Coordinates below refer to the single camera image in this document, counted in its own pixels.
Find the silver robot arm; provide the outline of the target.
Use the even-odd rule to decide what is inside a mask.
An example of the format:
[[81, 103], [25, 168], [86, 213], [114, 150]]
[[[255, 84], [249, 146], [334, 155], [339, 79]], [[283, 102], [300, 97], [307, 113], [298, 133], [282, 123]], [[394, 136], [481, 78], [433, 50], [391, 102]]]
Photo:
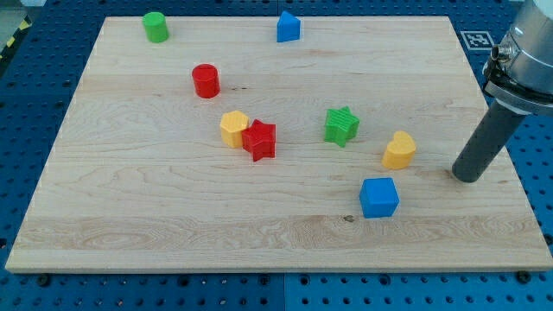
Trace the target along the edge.
[[484, 66], [484, 92], [518, 114], [552, 115], [552, 0], [527, 0]]

